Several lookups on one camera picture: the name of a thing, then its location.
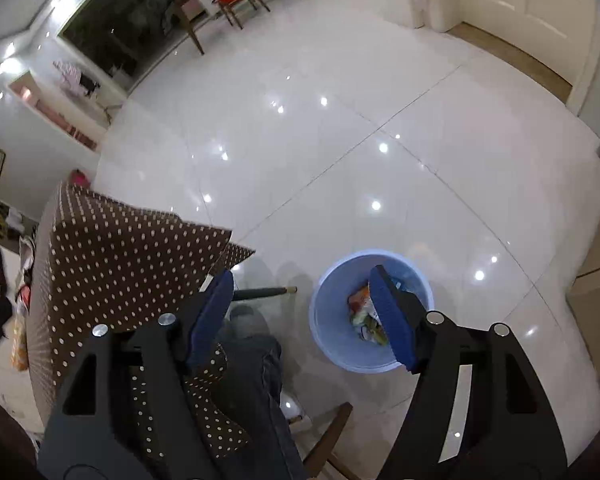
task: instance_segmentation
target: blue gripper pad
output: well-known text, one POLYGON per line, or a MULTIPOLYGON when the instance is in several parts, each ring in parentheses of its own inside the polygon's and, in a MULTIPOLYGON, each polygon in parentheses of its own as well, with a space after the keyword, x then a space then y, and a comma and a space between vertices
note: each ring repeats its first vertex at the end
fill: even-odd
POLYGON ((418 363, 415 329, 426 314, 420 300, 411 292, 398 290, 382 265, 371 269, 369 294, 395 358, 407 370, 415 370, 418 363))
POLYGON ((217 283, 208 295, 205 306, 202 308, 198 319, 189 334, 189 352, 187 365, 189 368, 201 365, 208 357, 216 334, 222 326, 222 320, 229 304, 234 297, 234 276, 228 270, 216 276, 217 283))

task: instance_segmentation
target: white door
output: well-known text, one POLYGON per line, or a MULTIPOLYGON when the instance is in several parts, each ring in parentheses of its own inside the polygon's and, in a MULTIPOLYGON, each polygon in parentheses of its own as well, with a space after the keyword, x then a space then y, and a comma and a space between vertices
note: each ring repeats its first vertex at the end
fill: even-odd
POLYGON ((461 0, 461 5, 464 21, 576 82, 589 52, 596 0, 461 0))

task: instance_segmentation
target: white tile floor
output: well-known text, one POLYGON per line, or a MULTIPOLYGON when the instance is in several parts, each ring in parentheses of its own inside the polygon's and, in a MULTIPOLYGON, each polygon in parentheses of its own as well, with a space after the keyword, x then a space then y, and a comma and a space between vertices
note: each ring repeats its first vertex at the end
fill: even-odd
MULTIPOLYGON (((233 228, 257 250, 236 271, 241 286, 298 285, 262 305, 286 387, 312 416, 353 403, 337 451, 363 478, 416 379, 335 367, 306 313, 321 274, 363 248, 416 262, 458 324, 510 324, 572 460, 600 428, 596 375, 564 301, 600 215, 598 139, 516 69, 387 23, 374 4, 275 0, 244 31, 204 28, 205 57, 186 41, 120 111, 94 186, 233 228)), ((459 413, 444 456, 458 448, 459 413)))

